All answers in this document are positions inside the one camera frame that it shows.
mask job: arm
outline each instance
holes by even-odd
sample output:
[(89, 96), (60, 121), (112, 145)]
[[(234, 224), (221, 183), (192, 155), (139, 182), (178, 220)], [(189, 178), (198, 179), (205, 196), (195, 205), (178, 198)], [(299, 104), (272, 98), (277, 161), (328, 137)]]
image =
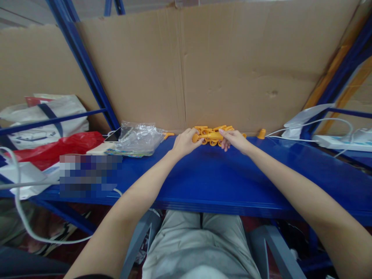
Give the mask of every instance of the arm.
[(66, 279), (88, 274), (119, 278), (138, 221), (154, 203), (174, 165), (202, 144), (202, 140), (192, 142), (195, 133), (196, 129), (187, 129), (179, 135), (173, 149), (120, 197), (67, 272)]
[(249, 156), (314, 229), (340, 278), (372, 278), (372, 236), (316, 184), (248, 142), (238, 131), (220, 131)]

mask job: white power strip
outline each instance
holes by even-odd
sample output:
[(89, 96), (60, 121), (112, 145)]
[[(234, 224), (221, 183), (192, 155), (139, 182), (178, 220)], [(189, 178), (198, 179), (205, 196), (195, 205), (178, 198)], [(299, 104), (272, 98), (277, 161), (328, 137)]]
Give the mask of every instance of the white power strip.
[(340, 136), (319, 136), (314, 135), (312, 140), (316, 141), (320, 147), (328, 149), (347, 149), (355, 151), (367, 151), (372, 152), (372, 141), (365, 141), (364, 143), (353, 142), (350, 144), (349, 141), (345, 141), (344, 137)]

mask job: hand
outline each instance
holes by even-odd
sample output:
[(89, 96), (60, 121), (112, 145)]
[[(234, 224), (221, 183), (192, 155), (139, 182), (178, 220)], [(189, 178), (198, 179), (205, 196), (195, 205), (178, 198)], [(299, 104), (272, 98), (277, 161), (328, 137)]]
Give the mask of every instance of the hand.
[(180, 159), (185, 155), (191, 153), (194, 149), (202, 144), (204, 140), (203, 138), (193, 143), (192, 137), (194, 134), (199, 134), (199, 131), (195, 128), (188, 128), (182, 134), (179, 134), (176, 138), (173, 149), (171, 151)]
[(221, 148), (225, 152), (233, 145), (241, 153), (248, 155), (248, 150), (252, 144), (247, 141), (239, 131), (224, 131), (219, 129), (220, 134), (224, 137), (222, 140)]

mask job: clear plastic bag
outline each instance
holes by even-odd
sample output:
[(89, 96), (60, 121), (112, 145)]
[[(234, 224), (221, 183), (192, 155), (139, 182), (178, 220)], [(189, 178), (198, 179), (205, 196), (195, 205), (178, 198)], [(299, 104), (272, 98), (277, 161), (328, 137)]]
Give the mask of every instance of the clear plastic bag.
[(129, 133), (122, 133), (119, 141), (115, 144), (116, 150), (121, 151), (122, 155), (132, 157), (151, 156), (155, 149), (163, 140), (163, 133), (166, 130), (155, 127), (155, 123), (133, 123), (123, 121), (122, 131), (128, 131), (128, 127), (133, 127)]

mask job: person's left hand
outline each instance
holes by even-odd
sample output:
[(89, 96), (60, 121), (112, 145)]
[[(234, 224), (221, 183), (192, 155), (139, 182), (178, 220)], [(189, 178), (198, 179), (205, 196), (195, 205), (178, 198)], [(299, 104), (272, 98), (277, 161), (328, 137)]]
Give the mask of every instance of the person's left hand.
[(173, 149), (171, 150), (173, 154), (178, 156), (180, 159), (185, 155), (191, 153), (194, 149), (199, 147), (203, 138), (193, 143), (192, 138), (194, 134), (199, 134), (199, 131), (195, 128), (188, 128), (182, 134), (179, 134), (174, 142)]

